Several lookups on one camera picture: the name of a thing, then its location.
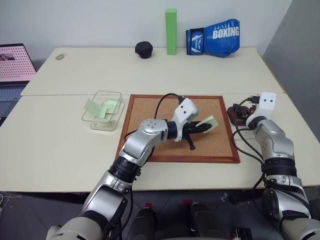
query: blue boxing glove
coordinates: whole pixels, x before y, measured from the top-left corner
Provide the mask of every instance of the blue boxing glove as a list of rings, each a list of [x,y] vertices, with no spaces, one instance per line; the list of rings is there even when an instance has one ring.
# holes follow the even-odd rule
[[[186,54],[203,53],[227,57],[240,47],[240,22],[229,19],[211,26],[186,31]]]

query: floor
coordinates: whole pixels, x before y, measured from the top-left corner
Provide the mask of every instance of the floor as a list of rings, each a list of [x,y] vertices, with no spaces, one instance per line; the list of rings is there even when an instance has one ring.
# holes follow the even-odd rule
[[[306,188],[309,200],[320,199],[320,188]],[[233,227],[250,228],[254,240],[282,240],[281,235],[259,214],[251,201],[233,205],[226,200],[225,195],[231,191],[149,191],[134,192],[134,217],[145,203],[152,203],[157,214],[158,233],[156,239],[183,237],[186,225],[186,207],[184,200],[201,202],[219,218],[224,231],[230,234]],[[54,201],[30,196],[5,198],[6,204],[0,216],[0,240],[33,239],[44,240],[47,230],[52,225],[63,225],[80,213],[81,205]],[[128,215],[126,209],[123,220]],[[127,228],[123,231],[126,239]]]

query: table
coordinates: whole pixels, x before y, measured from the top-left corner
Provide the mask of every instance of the table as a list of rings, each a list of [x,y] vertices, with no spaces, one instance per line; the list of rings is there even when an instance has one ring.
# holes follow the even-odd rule
[[[62,47],[53,51],[22,95],[90,95],[98,90],[125,95],[283,93],[252,47],[226,58],[189,56],[185,48],[167,55],[165,48],[155,48],[148,59],[134,48]]]
[[[129,101],[115,131],[91,130],[81,120],[91,95],[23,96],[0,127],[0,189],[9,192],[88,192],[112,164]],[[223,94],[225,106],[248,94]],[[320,144],[289,97],[277,94],[271,117],[295,147],[304,186],[320,184]],[[249,132],[243,133],[256,148]],[[236,144],[248,147],[236,138]],[[252,188],[260,165],[242,153],[241,163],[148,162],[134,190]]]

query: cork board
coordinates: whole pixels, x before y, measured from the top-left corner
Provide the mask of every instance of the cork board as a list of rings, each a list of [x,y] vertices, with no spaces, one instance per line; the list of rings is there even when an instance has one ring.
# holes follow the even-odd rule
[[[152,119],[155,115],[157,104],[162,95],[131,95],[124,125],[117,149],[117,155],[125,144],[124,136],[136,130],[145,119]],[[225,103],[222,96],[184,96],[192,99],[199,110],[194,121],[202,121],[213,115],[219,125],[207,133],[191,134],[195,150],[190,147],[185,139],[175,142],[169,139],[155,147],[149,162],[172,163],[239,163],[238,151],[231,143],[231,127],[228,120]],[[157,119],[170,121],[178,106],[174,96],[165,98],[157,113]]]

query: white wall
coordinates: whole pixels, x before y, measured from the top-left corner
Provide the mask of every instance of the white wall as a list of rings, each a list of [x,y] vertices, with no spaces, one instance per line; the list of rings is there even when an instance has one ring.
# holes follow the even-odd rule
[[[240,21],[241,47],[262,55],[291,0],[0,0],[0,44],[24,43],[33,61],[56,47],[166,46],[165,9],[177,8],[177,45],[187,29]]]

